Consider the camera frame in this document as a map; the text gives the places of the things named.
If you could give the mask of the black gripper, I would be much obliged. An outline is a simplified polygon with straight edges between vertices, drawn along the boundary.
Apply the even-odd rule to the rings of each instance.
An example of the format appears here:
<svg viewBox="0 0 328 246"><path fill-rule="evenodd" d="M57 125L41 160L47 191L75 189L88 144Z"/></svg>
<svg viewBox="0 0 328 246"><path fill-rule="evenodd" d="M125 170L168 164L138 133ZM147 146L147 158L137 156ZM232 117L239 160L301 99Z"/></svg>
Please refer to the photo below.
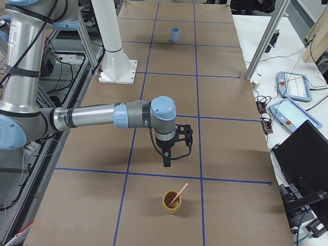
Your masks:
<svg viewBox="0 0 328 246"><path fill-rule="evenodd" d="M168 168L171 166L171 149L175 145L175 142L171 139L168 141L160 140L156 138L156 144L160 148L160 154L162 154L163 157L163 166L165 168Z"/></svg>

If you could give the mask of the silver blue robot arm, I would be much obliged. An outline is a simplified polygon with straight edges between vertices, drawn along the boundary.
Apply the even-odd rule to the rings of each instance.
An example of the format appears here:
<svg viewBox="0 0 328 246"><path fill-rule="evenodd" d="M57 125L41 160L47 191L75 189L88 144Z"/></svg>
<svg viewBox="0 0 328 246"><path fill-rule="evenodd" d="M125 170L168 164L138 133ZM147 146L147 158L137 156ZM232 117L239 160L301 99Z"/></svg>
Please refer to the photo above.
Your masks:
<svg viewBox="0 0 328 246"><path fill-rule="evenodd" d="M178 131L175 103L167 96L71 109L36 105L46 30L77 30L78 1L6 1L5 8L10 31L1 82L1 149L18 149L45 135L81 126L115 124L124 129L148 128L163 165L171 165Z"/></svg>

